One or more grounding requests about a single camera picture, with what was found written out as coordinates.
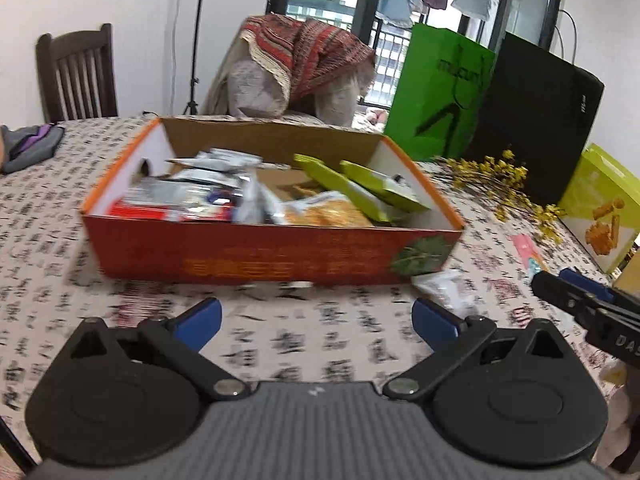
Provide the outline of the green white snack packet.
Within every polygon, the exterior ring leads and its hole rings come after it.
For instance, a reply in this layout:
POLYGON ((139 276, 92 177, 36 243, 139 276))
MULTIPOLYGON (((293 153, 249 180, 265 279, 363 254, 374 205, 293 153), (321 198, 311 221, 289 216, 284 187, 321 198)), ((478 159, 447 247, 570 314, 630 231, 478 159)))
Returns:
POLYGON ((428 207, 401 176, 390 177, 371 168, 341 161, 344 176, 365 188, 382 202, 405 212, 421 212, 428 207))
POLYGON ((363 186, 326 166, 322 160, 301 154, 295 154, 294 160, 308 177, 329 191, 344 194, 370 220, 391 224, 407 218, 405 212, 384 203, 363 186))

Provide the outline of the pink white fish snack pouch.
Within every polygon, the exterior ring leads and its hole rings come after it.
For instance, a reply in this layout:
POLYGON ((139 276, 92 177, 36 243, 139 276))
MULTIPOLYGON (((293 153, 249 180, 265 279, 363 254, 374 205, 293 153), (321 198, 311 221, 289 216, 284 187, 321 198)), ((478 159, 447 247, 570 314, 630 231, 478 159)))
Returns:
POLYGON ((537 246, 533 239, 526 234, 515 234, 510 236, 521 263, 526 271, 527 278, 531 280, 538 272, 547 271, 537 246))

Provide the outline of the white grey snack packet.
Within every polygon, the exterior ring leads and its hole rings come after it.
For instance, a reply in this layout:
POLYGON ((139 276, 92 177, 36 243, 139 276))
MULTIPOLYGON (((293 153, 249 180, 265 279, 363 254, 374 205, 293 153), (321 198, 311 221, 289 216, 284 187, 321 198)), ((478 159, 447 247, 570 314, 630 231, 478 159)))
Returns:
POLYGON ((247 169, 291 169, 291 166, 287 164, 265 162, 257 155, 226 150, 225 148, 212 148, 208 152, 199 152, 194 157, 171 157, 167 161, 186 168, 220 172, 237 172, 247 169))

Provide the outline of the clear white packet right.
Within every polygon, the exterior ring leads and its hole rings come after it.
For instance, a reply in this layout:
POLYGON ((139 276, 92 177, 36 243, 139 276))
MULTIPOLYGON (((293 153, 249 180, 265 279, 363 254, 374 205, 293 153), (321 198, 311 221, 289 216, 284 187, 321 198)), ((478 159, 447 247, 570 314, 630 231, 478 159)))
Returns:
POLYGON ((476 297, 458 270, 442 270, 411 278, 412 286, 459 318, 480 314, 476 297))

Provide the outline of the calligraphy print tablecloth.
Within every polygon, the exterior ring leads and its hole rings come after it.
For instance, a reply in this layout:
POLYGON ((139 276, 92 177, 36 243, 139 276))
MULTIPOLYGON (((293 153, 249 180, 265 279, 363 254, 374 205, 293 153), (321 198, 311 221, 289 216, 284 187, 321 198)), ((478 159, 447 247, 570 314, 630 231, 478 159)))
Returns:
MULTIPOLYGON (((25 422, 28 398, 54 356, 87 316, 136 326, 150 315, 177 315, 203 297, 224 307, 220 333, 203 356, 247 382, 364 380, 382 386, 431 353, 413 333, 409 286, 295 288, 290 284, 204 287, 114 281, 100 273, 79 217, 96 180, 150 118, 69 122, 55 155, 38 166, 1 176, 1 417, 40 462, 25 422)), ((564 312, 539 301, 511 236, 535 238, 536 224, 500 222, 468 194, 439 191, 466 228, 446 267, 460 272, 478 312, 498 326, 523 327, 550 318, 596 378, 610 404, 596 455, 605 465, 629 441, 625 387, 602 380, 617 365, 584 341, 564 312)))

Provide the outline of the yellow-green snack carton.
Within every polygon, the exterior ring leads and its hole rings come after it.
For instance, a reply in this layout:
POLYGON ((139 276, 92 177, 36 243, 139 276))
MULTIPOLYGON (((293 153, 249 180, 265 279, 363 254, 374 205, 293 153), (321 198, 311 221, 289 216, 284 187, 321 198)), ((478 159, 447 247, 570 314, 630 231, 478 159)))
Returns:
POLYGON ((597 144, 582 152, 559 207, 564 226, 606 274, 639 235, 639 179, 597 144))

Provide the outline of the orange cardboard snack box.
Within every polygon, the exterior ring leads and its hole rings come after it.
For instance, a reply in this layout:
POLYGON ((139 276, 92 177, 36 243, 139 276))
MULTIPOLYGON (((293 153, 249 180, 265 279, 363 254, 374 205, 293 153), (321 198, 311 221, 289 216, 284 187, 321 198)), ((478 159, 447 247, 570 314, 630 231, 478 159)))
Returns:
POLYGON ((80 214, 100 267, 110 278, 226 285, 395 284, 440 270, 465 228, 430 178, 382 134, 231 117, 154 119, 99 180, 80 214), (111 206, 144 162, 151 174, 161 176, 171 157, 209 148, 253 153, 287 165, 297 154, 309 155, 332 169, 348 160, 390 176, 399 174, 427 210, 408 226, 353 229, 111 215, 111 206))

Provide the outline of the red blue snack packets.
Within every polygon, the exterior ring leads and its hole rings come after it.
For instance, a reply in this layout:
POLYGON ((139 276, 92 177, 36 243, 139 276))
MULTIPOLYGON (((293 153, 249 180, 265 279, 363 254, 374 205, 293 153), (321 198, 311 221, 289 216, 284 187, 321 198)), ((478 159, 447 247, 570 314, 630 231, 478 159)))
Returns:
POLYGON ((237 188, 144 178, 108 207, 110 217, 173 222, 231 222, 242 194, 237 188))

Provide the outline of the yellow chip snack bag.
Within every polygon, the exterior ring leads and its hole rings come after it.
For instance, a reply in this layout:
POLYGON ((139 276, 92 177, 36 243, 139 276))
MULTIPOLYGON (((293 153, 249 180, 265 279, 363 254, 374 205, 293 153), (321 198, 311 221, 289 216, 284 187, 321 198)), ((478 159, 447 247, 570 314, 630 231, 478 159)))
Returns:
POLYGON ((370 220, 344 194, 322 192, 283 204, 284 222, 289 226, 320 228, 370 228, 370 220))

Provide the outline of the yellow artificial flower branch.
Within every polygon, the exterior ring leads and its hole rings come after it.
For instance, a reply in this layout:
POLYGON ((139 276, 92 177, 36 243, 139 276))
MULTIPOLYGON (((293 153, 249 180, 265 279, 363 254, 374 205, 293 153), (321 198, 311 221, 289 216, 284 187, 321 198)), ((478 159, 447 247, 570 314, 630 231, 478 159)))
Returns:
POLYGON ((480 162, 442 156, 433 162, 438 166, 437 179, 471 196, 498 221, 527 220, 537 229, 535 240, 563 243, 559 222, 564 211, 557 204, 542 206, 529 197, 524 190, 528 169, 518 166, 511 150, 503 151, 498 158, 486 156, 480 162))

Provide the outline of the studio light on stand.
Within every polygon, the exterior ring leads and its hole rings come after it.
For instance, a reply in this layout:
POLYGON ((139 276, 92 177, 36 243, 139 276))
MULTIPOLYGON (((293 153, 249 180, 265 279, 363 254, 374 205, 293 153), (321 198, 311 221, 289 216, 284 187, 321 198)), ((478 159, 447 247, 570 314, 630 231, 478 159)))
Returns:
POLYGON ((196 3, 192 49, 191 49, 191 69, 189 81, 189 99, 184 107, 183 114, 193 116, 198 114, 198 102, 196 102, 196 86, 198 85, 198 44, 200 43, 201 20, 204 0, 196 3))

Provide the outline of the black paper shopping bag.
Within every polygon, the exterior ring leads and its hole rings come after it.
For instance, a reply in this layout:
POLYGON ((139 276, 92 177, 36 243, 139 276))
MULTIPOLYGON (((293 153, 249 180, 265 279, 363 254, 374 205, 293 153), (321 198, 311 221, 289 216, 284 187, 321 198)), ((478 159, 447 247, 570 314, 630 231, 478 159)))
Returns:
POLYGON ((529 199, 559 203, 603 92, 592 73, 508 32, 463 158, 482 162, 509 150, 514 164, 527 169, 523 192, 529 199))

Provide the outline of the green paper shopping bag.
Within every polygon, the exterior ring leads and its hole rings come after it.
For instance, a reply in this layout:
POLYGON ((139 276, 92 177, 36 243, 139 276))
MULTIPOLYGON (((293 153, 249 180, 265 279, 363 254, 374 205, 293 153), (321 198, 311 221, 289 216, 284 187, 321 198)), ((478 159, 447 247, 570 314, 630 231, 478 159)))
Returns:
POLYGON ((410 158, 458 158, 469 146, 495 52, 446 28, 413 26, 384 134, 410 158))

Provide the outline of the red patterned draped blanket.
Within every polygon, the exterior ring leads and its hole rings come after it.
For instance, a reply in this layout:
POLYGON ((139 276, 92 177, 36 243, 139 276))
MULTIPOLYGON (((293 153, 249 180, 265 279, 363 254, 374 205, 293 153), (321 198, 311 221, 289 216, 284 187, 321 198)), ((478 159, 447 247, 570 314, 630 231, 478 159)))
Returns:
POLYGON ((201 106, 203 115, 281 118, 349 127, 375 76, 375 50, 346 29, 270 13, 242 24, 201 106))

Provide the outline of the dark wooden chair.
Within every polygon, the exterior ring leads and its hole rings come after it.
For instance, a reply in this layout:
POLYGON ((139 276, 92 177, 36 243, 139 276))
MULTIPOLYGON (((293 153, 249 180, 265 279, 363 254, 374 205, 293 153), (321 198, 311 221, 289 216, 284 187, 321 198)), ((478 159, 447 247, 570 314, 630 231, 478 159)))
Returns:
POLYGON ((57 37, 44 34, 38 38, 35 54, 45 120, 118 115, 111 24, 57 37))

